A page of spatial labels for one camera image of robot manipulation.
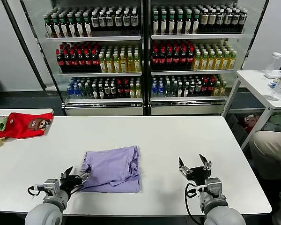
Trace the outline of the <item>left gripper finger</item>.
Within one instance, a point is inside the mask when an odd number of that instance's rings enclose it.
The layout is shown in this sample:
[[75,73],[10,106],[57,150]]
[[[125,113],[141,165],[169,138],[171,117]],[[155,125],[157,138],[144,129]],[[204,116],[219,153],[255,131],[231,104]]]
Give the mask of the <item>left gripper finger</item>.
[[72,176],[70,175],[73,167],[67,168],[64,172],[61,173],[60,175],[60,180],[71,180]]
[[87,180],[89,178],[91,171],[92,171],[92,165],[87,165],[87,167],[85,169],[82,169],[81,173],[76,175],[76,177],[81,180]]

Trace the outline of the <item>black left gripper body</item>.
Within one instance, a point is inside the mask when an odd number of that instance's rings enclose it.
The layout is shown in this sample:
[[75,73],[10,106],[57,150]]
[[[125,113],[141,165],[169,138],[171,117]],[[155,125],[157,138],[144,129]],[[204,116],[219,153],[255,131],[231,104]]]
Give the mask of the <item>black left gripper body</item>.
[[70,195],[75,188],[80,187],[81,185],[82,179],[80,175],[61,175],[59,188],[60,190],[65,191],[68,195]]

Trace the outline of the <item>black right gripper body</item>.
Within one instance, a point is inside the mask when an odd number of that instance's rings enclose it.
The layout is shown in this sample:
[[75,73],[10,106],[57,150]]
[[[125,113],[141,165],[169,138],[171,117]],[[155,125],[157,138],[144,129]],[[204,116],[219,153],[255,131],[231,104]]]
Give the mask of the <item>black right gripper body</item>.
[[188,181],[194,181],[197,186],[201,186],[205,184],[205,180],[210,176],[210,169],[205,169],[203,166],[199,166],[189,169],[189,172],[186,174],[186,179]]

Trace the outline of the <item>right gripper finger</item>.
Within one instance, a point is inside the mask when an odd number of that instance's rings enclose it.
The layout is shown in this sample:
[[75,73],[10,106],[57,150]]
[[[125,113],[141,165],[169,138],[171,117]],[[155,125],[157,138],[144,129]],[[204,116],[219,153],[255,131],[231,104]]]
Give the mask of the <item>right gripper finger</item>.
[[187,176],[188,174],[192,173],[192,170],[190,168],[188,168],[187,166],[184,165],[181,157],[179,157],[179,172],[183,175],[183,176]]
[[211,161],[208,161],[207,159],[206,159],[206,157],[205,156],[203,156],[203,155],[201,155],[201,154],[199,154],[199,157],[200,157],[200,159],[201,159],[201,161],[202,161],[202,163],[203,163],[203,169],[204,170],[210,170],[211,169],[211,166],[212,166],[212,162]]

